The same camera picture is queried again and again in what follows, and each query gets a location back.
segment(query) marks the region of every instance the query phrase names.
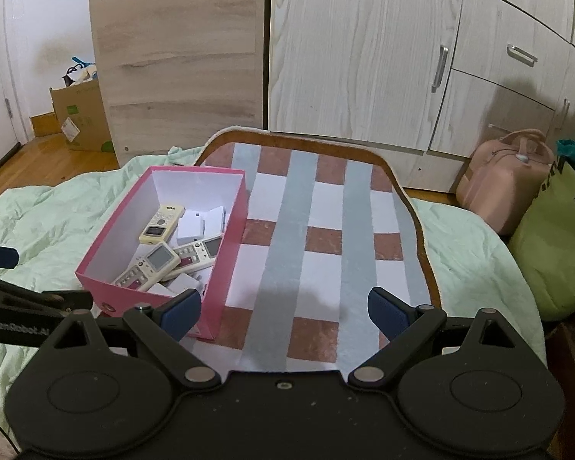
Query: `pink bag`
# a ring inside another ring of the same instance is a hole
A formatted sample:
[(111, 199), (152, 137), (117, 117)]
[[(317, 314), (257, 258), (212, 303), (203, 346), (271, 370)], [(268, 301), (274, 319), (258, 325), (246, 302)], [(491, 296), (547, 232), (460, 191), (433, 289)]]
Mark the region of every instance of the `pink bag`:
[(499, 235), (510, 235), (536, 197), (554, 161), (537, 129), (514, 131), (482, 143), (455, 196)]

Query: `wooden floor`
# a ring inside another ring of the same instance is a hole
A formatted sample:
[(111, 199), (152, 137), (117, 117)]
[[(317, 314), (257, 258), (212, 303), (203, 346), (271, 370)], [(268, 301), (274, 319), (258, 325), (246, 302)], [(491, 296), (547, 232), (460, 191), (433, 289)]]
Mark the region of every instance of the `wooden floor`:
[[(66, 147), (61, 133), (43, 136), (24, 145), (0, 168), (0, 194), (7, 188), (55, 186), (81, 173), (118, 168), (115, 154), (73, 151)], [(455, 195), (412, 189), (406, 192), (417, 199), (457, 205)]]

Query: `open box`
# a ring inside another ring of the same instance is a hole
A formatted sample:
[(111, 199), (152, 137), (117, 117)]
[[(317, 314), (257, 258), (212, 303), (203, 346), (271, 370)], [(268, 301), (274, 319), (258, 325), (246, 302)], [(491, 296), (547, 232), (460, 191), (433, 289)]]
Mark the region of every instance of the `open box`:
[(77, 278), (98, 307), (110, 316), (121, 316), (140, 302), (153, 307), (170, 298), (113, 285), (138, 247), (138, 236), (161, 204), (209, 211), (225, 208), (225, 231), (202, 300), (202, 313), (189, 335), (214, 339), (238, 248), (247, 219), (245, 172), (215, 167), (152, 166), (138, 179), (113, 212), (78, 266)]

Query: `door frame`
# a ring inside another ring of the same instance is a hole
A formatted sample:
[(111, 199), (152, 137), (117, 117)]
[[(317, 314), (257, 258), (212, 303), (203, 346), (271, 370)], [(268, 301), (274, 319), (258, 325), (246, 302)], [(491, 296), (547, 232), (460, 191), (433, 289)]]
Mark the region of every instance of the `door frame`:
[(10, 53), (12, 53), (14, 49), (11, 48), (11, 50), (9, 50), (7, 39), (7, 36), (14, 35), (12, 32), (12, 23), (10, 19), (6, 18), (6, 15), (6, 0), (0, 0), (0, 81), (2, 83), (4, 98), (8, 99), (10, 104), (13, 131), (15, 131), (17, 141), (24, 145), (34, 138), (34, 132), (32, 131), (31, 122), (29, 120), (28, 122), (25, 121), (23, 111), (26, 111), (26, 109), (22, 109), (22, 99), (17, 95), (16, 81), (10, 57)]

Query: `light green bedsheet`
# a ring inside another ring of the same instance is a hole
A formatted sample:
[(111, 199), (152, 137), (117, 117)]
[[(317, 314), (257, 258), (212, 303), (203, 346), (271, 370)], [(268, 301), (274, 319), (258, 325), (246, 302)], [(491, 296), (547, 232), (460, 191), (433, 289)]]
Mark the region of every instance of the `light green bedsheet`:
[[(78, 289), (75, 268), (127, 190), (148, 166), (195, 161), (200, 149), (171, 149), (167, 156), (140, 156), (122, 169), (87, 173), (57, 187), (30, 186), (0, 196), (0, 245), (21, 255), (0, 278), (36, 291)], [(473, 316), (481, 307), (499, 309), (545, 361), (543, 330), (534, 297), (498, 236), (478, 216), (461, 209), (412, 200), (426, 247), (451, 316)], [(34, 354), (0, 344), (0, 425), (4, 397)]]

